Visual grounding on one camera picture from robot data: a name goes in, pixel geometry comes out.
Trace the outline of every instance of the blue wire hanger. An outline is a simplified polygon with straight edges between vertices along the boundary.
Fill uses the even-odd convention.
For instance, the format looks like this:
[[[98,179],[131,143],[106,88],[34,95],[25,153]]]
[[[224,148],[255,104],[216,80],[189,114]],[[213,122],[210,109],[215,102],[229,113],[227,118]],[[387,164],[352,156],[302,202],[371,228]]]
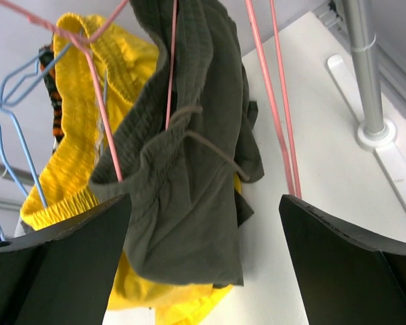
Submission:
[[[39,74],[39,57],[44,54],[44,51],[39,52],[35,57],[31,58],[28,62],[23,64],[21,67],[15,69],[13,72],[9,73],[4,78],[4,80],[2,81],[2,83],[0,85],[0,112],[3,112],[6,115],[8,115],[11,118],[12,123],[14,124],[14,127],[16,128],[18,137],[20,139],[20,143],[21,143],[21,145],[23,147],[23,150],[24,150],[24,155],[26,156],[28,166],[30,168],[30,172],[31,172],[31,174],[33,176],[33,180],[34,180],[35,185],[37,187],[39,197],[41,198],[41,202],[42,202],[44,208],[47,207],[47,200],[46,200],[45,195],[43,193],[41,184],[39,183],[39,178],[37,176],[35,165],[33,164],[33,160],[32,160],[32,157],[30,155],[30,151],[28,149],[26,139],[25,139],[24,134],[23,134],[23,132],[21,130],[21,126],[20,126],[20,124],[18,122],[18,119],[16,118],[15,114],[10,110],[5,109],[4,106],[14,107],[14,106],[18,105],[25,97],[27,97],[27,95],[39,84],[39,82],[41,82],[43,80],[44,76],[47,73],[49,73],[49,71],[55,66],[56,62],[63,57],[63,55],[66,53],[66,51],[68,51],[70,46],[71,46],[71,44],[68,44],[67,46],[65,46],[65,48],[63,48],[63,50],[57,55],[57,57],[54,58],[54,60],[51,61],[45,67],[44,71],[41,74]],[[35,71],[22,76],[20,78],[20,80],[16,83],[16,85],[9,91],[9,93],[4,95],[5,87],[6,87],[7,82],[12,77],[16,76],[17,74],[19,74],[23,70],[27,69],[30,65],[32,65],[34,63],[35,63]],[[33,77],[36,77],[35,80],[22,92],[22,94],[20,96],[18,96],[14,101],[10,101],[11,96],[13,94],[15,94],[15,92],[22,86],[23,82],[26,79],[33,78]],[[4,147],[3,147],[3,134],[2,134],[2,131],[1,131],[1,124],[0,124],[0,157],[1,157],[1,160],[2,160],[3,164],[6,167],[6,171],[11,175],[12,179],[15,181],[15,183],[17,184],[19,189],[22,191],[22,193],[25,195],[25,197],[27,197],[28,192],[27,192],[26,188],[22,185],[21,181],[18,179],[18,177],[14,173],[14,170],[12,169],[11,165],[9,164],[9,162],[7,160],[5,150],[4,150]],[[1,227],[1,224],[0,224],[0,238],[2,240],[4,240],[3,228]]]

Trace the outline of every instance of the pink string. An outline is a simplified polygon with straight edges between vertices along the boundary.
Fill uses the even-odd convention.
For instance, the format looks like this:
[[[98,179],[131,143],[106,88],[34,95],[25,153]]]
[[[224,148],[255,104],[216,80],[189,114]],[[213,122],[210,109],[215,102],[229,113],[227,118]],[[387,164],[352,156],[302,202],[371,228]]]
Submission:
[[[294,176],[294,181],[295,181],[296,196],[298,198],[302,198],[302,193],[300,190],[298,161],[296,159],[295,141],[294,141],[294,137],[293,137],[292,119],[290,118],[290,106],[289,106],[289,99],[288,99],[288,95],[287,95],[286,78],[284,76],[284,66],[283,66],[283,59],[281,56],[281,46],[279,44],[277,15],[275,13],[274,1],[269,0],[269,2],[271,3],[273,34],[274,34],[274,38],[275,38],[275,47],[277,49],[277,58],[278,58],[277,61],[278,61],[278,70],[279,70],[279,81],[281,83],[281,92],[283,93],[284,114],[286,115],[286,124],[287,124],[287,132],[288,132],[288,137],[289,137],[290,154],[292,155],[292,169],[293,169],[293,176]]]
[[[28,10],[25,10],[24,8],[14,4],[12,2],[9,2],[7,0],[0,0],[0,5],[2,5],[3,7],[14,10],[17,13],[19,13],[23,16],[26,16],[28,18],[28,20],[33,24],[42,26],[43,28],[50,30],[51,32],[53,32],[61,37],[69,39],[75,45],[75,47],[77,49],[79,49],[80,51],[82,51],[84,53],[84,55],[87,59],[87,63],[89,65],[89,70],[90,70],[92,80],[93,80],[93,86],[95,87],[95,94],[96,94],[97,102],[99,104],[99,110],[101,112],[101,117],[102,117],[102,121],[104,123],[107,140],[108,140],[108,145],[110,147],[111,156],[112,156],[112,160],[113,160],[113,164],[114,164],[114,169],[116,170],[117,180],[119,182],[123,180],[122,171],[120,170],[119,159],[117,156],[116,146],[114,145],[114,141],[113,141],[113,134],[111,132],[110,124],[108,122],[108,115],[107,115],[106,107],[105,107],[104,101],[102,99],[102,91],[101,91],[101,87],[99,85],[99,81],[97,79],[96,67],[95,67],[95,64],[93,63],[89,50],[84,45],[93,43],[94,41],[96,41],[105,32],[105,30],[111,25],[111,23],[114,21],[114,19],[116,19],[116,17],[123,10],[123,8],[125,7],[125,5],[127,3],[128,3],[128,0],[122,0],[120,5],[114,10],[113,14],[106,20],[104,25],[102,25],[89,38],[86,38],[86,37],[80,36],[78,34],[74,34],[73,32],[70,32],[68,30],[59,28],[55,24],[52,24],[52,23],[38,17],[37,15],[34,15],[33,13],[29,12]]]
[[[258,60],[260,62],[262,73],[263,73],[263,80],[265,81],[265,87],[266,87],[266,91],[268,94],[269,103],[271,105],[271,111],[272,111],[272,116],[273,116],[273,122],[275,125],[275,130],[277,132],[278,141],[281,146],[281,153],[283,156],[284,171],[286,174],[288,191],[289,191],[289,194],[295,195],[294,182],[292,179],[292,170],[291,170],[291,166],[290,166],[289,152],[288,152],[288,148],[286,145],[286,141],[284,139],[283,129],[281,127],[281,121],[279,119],[277,103],[275,101],[275,95],[273,93],[271,77],[269,76],[269,71],[268,71],[268,67],[267,67],[267,63],[266,63],[266,57],[265,57],[265,53],[263,51],[263,45],[262,45],[262,41],[260,38],[260,32],[258,31],[256,16],[254,14],[254,8],[252,6],[251,0],[245,0],[245,4],[246,4],[247,12],[248,12],[248,17],[249,17],[250,23],[251,23],[251,30],[252,30],[252,34],[254,37],[254,42],[256,43],[256,50],[257,50]]]
[[[165,119],[166,130],[168,128],[168,124],[170,123],[170,113],[171,113],[171,93],[173,90],[173,66],[175,64],[175,48],[176,48],[176,20],[177,20],[177,0],[173,0],[173,22],[171,25],[170,77],[168,78],[167,111]]]

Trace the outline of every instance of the drawstring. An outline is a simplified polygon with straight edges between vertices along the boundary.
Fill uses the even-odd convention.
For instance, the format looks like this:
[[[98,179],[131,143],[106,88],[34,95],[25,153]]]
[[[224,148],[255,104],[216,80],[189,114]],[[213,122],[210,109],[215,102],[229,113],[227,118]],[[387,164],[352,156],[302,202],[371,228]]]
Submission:
[[[170,125],[173,125],[177,120],[182,115],[186,114],[194,114],[194,113],[199,113],[201,114],[203,112],[203,108],[201,106],[188,106],[184,107],[175,113],[170,118]],[[222,151],[220,148],[218,148],[216,145],[214,145],[212,142],[207,140],[205,137],[201,136],[195,131],[192,130],[186,130],[185,135],[188,137],[192,137],[193,139],[197,140],[197,142],[200,142],[202,145],[208,147],[211,149],[214,153],[218,154],[226,163],[228,163],[234,171],[238,173],[238,175],[244,180],[244,181],[249,181],[250,177],[244,172],[244,170],[232,159],[228,154],[226,154],[224,151]]]

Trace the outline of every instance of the hanging laundry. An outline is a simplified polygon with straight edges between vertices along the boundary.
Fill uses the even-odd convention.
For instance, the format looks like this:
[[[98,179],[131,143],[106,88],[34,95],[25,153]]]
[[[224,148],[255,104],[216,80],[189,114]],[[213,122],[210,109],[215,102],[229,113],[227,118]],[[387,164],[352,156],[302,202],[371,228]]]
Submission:
[[[217,0],[180,0],[174,114],[161,131],[173,4],[130,3],[159,48],[158,68],[114,134],[124,181],[117,182],[106,150],[89,186],[100,201],[130,194],[124,251],[140,276],[243,285],[232,165],[243,181],[259,180],[263,167],[235,24]]]
[[[92,34],[104,23],[99,16],[82,17],[66,14],[58,26]],[[54,36],[53,51],[57,55],[67,40]],[[112,131],[115,131],[126,113],[133,107],[145,82],[154,73],[158,50],[112,25],[91,45],[98,74],[108,71],[108,101],[106,108]],[[88,188],[90,173],[98,159],[102,138],[99,108],[91,84],[89,68],[84,55],[71,47],[55,66],[55,82],[62,97],[62,128],[66,136],[40,175],[40,182],[49,207],[42,207],[33,188],[24,202],[22,224],[39,230],[71,218],[98,205]],[[146,280],[129,265],[125,254],[120,258],[114,279],[108,309],[130,307],[161,308],[162,319],[184,319],[198,313],[202,317],[216,305],[229,288],[216,289],[212,284],[173,286]],[[157,324],[173,324],[158,321]]]
[[[40,48],[39,53],[41,53],[39,56],[39,66],[41,71],[44,71],[48,64],[54,60],[53,44],[43,46]],[[49,99],[51,100],[51,105],[53,106],[54,153],[64,137],[64,132],[62,129],[62,97],[57,90],[57,86],[55,85],[54,67],[43,77],[43,80],[48,91]]]

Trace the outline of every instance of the metal pole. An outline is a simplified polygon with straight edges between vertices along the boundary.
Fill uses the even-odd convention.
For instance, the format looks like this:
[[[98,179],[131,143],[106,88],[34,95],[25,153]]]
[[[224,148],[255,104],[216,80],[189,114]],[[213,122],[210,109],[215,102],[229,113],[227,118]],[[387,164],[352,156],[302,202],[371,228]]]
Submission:
[[[365,132],[374,138],[385,136],[382,95],[376,52],[376,33],[371,0],[342,0],[355,74],[365,116]]]
[[[0,210],[20,212],[21,206],[19,202],[0,198]]]
[[[12,167],[12,169],[14,170],[15,175],[18,177],[18,179],[21,181],[21,183],[23,183],[24,185],[28,185],[28,186],[34,185],[35,182],[33,181],[33,177],[32,177],[31,173],[29,173],[28,171],[23,171],[22,169],[18,169],[18,168]],[[11,175],[9,173],[6,173],[6,167],[2,164],[0,164],[0,177],[13,181]]]

